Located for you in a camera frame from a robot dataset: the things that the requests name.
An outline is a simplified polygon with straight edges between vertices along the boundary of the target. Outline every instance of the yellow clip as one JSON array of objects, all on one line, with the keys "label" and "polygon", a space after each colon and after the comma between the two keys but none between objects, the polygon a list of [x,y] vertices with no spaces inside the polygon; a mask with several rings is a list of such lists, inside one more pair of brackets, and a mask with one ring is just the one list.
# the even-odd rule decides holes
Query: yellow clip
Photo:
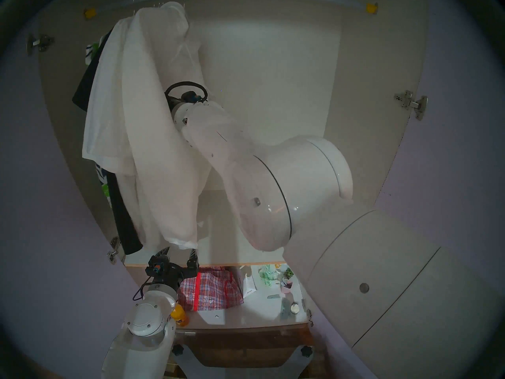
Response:
[{"label": "yellow clip", "polygon": [[91,18],[93,18],[95,16],[96,16],[96,9],[95,8],[85,9],[84,10],[84,18],[86,20],[89,20],[89,19],[91,19]]},{"label": "yellow clip", "polygon": [[367,4],[367,12],[376,15],[377,14],[377,9],[379,9],[379,4]]}]

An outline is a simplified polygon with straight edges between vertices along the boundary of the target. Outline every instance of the black knob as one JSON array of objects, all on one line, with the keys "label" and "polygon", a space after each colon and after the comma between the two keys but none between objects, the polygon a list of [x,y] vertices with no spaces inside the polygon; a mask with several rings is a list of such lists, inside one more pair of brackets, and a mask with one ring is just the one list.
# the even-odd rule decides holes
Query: black knob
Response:
[{"label": "black knob", "polygon": [[310,357],[310,355],[312,355],[312,348],[310,346],[305,345],[301,349],[301,355],[304,356],[304,357]]},{"label": "black knob", "polygon": [[172,348],[172,353],[175,355],[175,356],[180,356],[182,355],[182,352],[184,351],[184,348],[182,347],[181,344],[177,344],[177,345],[174,345],[174,347]]}]

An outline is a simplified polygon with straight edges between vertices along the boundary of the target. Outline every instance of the orange bottle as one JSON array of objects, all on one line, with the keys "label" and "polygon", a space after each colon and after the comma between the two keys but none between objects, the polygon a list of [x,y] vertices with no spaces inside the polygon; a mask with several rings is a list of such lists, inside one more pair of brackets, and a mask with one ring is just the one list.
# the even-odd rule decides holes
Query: orange bottle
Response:
[{"label": "orange bottle", "polygon": [[184,308],[180,304],[176,304],[174,310],[170,313],[170,316],[174,318],[177,324],[181,327],[186,326],[189,323],[189,318],[186,316]]}]

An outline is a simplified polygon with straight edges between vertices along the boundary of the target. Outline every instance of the white towel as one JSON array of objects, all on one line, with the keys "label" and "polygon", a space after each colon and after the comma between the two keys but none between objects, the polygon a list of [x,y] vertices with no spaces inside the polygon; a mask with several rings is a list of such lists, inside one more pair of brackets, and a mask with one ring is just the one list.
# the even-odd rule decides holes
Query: white towel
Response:
[{"label": "white towel", "polygon": [[198,196],[211,169],[175,129],[164,95],[175,82],[204,85],[188,28],[178,3],[118,22],[100,56],[86,116],[83,157],[118,174],[125,206],[149,246],[163,245],[161,233],[180,248],[196,247]]}]

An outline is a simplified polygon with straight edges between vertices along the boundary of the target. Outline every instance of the robotic arm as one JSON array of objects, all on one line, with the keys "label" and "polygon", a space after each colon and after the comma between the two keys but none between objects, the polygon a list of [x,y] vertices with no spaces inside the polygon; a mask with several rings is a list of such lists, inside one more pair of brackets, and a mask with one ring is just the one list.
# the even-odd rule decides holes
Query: robotic arm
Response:
[{"label": "robotic arm", "polygon": [[[177,86],[192,85],[204,97]],[[315,136],[259,144],[199,84],[165,92],[182,136],[221,175],[251,245],[284,259],[328,321],[378,377],[460,377],[503,314],[503,298],[451,252],[380,211],[353,204],[340,151]],[[104,377],[161,378],[174,338],[180,281],[195,276],[166,252],[146,268],[153,283],[125,319]]]}]

